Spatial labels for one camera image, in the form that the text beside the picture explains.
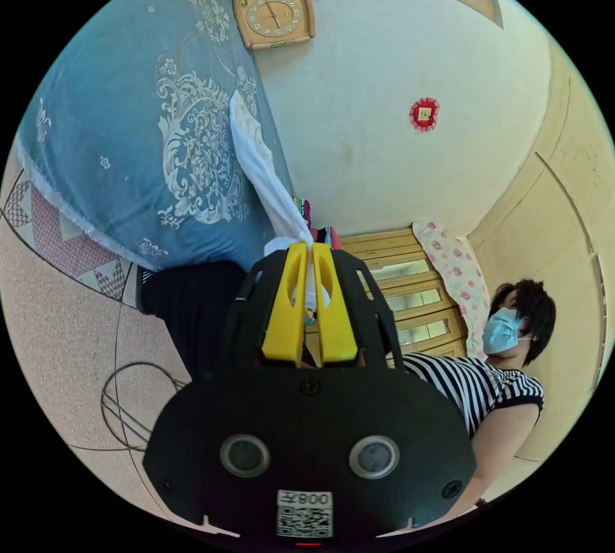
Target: face mask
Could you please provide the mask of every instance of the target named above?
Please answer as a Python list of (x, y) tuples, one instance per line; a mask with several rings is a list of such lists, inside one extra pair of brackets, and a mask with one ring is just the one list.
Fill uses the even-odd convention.
[(523, 323), (523, 318), (517, 317), (516, 310), (502, 308), (498, 310), (485, 325), (482, 332), (482, 345), (485, 354), (498, 354), (514, 348), (520, 339), (517, 332)]

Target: white wall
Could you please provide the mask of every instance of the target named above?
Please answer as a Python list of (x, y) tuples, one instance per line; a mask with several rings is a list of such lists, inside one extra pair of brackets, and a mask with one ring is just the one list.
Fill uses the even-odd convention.
[[(523, 163), (550, 80), (542, 28), (455, 0), (313, 0), (316, 38), (257, 52), (295, 193), (342, 235), (437, 219), (467, 235)], [(434, 97), (438, 125), (409, 121)]]

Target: pink floral cloth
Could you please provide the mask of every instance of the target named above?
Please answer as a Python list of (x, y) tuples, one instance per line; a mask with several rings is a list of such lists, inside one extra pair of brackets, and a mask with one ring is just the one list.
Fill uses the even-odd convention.
[(465, 245), (437, 222), (413, 222), (412, 231), (461, 310), (468, 328), (468, 356), (484, 361), (482, 331), (489, 317), (489, 290), (479, 266)]

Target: woman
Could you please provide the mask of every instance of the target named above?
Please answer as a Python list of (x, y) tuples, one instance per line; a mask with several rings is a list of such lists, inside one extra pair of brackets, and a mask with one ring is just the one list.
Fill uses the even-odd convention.
[[(501, 286), (493, 298), (483, 332), (485, 363), (467, 357), (404, 355), (409, 373), (457, 404), (477, 462), (472, 480), (451, 510), (417, 529), (471, 509), (527, 439), (542, 412), (545, 393), (522, 368), (546, 348), (554, 326), (555, 303), (543, 283), (524, 279)], [(412, 531), (409, 527), (402, 531)]]

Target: screw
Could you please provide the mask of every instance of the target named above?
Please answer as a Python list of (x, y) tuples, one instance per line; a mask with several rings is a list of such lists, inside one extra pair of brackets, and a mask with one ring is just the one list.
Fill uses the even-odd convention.
[(461, 481), (451, 481), (442, 489), (442, 497), (445, 500), (450, 500), (452, 497), (458, 495), (460, 491)]
[(162, 490), (164, 490), (165, 493), (172, 493), (173, 492), (173, 485), (166, 479), (162, 480), (160, 482), (160, 488)]
[(320, 382), (314, 378), (301, 380), (299, 383), (299, 390), (304, 394), (312, 397), (318, 395), (320, 392)]

